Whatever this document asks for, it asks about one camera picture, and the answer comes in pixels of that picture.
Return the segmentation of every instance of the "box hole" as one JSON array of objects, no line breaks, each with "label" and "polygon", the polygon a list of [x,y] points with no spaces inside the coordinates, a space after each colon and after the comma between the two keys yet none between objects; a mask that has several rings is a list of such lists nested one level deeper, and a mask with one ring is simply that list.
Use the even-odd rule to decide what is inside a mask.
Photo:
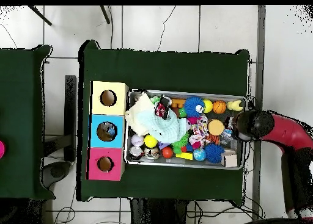
[{"label": "box hole", "polygon": [[97,162],[98,168],[103,172],[109,172],[114,164],[110,157],[101,157]]},{"label": "box hole", "polygon": [[113,106],[116,104],[116,94],[112,90],[105,90],[100,95],[100,102],[104,106]]},{"label": "box hole", "polygon": [[115,124],[104,121],[98,125],[97,136],[104,142],[112,142],[117,135],[117,127]]}]

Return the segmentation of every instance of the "light blue cloth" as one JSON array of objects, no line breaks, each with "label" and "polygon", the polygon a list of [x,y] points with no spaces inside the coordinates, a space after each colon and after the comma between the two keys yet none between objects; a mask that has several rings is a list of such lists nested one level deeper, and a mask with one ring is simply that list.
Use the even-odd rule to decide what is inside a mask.
[{"label": "light blue cloth", "polygon": [[166,120],[156,116],[154,111],[151,110],[139,112],[135,117],[148,129],[149,134],[159,142],[177,142],[187,132],[186,119],[178,119],[172,109],[169,109],[168,118]]}]

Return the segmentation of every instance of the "pink box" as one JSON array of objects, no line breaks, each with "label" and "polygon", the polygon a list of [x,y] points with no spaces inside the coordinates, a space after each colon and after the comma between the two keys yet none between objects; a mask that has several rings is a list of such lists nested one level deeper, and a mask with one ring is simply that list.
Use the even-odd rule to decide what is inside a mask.
[{"label": "pink box", "polygon": [[[120,181],[124,171],[123,149],[121,148],[91,148],[89,156],[88,180]],[[101,157],[108,157],[113,161],[113,167],[109,172],[101,171],[98,168],[98,160]]]}]

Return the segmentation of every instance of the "green tablecloth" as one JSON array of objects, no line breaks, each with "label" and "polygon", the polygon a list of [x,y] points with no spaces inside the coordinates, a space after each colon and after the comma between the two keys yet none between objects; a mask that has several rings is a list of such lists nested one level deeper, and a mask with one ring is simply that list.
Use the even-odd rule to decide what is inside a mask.
[{"label": "green tablecloth", "polygon": [[146,52],[98,49],[93,40],[85,42],[79,51],[79,86],[83,86],[84,108],[78,125],[79,131],[83,131],[82,143],[78,143],[83,145],[78,164],[81,198],[225,199],[241,204],[243,170],[127,164],[119,182],[86,180],[89,82],[124,82],[130,89],[245,96],[248,59],[247,50],[236,54]]},{"label": "green tablecloth", "polygon": [[42,61],[51,47],[0,49],[0,197],[52,199],[40,182],[43,143]]}]

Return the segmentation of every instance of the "stacked boxes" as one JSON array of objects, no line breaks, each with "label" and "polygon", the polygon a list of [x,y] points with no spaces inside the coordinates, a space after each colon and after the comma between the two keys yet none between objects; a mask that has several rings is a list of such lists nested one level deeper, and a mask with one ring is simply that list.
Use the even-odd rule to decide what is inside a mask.
[{"label": "stacked boxes", "polygon": [[88,180],[119,181],[123,174],[127,91],[124,83],[90,83]]}]

